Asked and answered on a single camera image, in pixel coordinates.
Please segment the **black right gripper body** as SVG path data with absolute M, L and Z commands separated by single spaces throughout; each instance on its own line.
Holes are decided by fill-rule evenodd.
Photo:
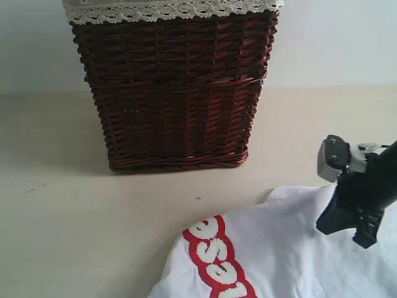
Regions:
M 388 147 L 376 143 L 350 145 L 351 161 L 338 179 L 339 194 L 366 210 L 388 207 Z

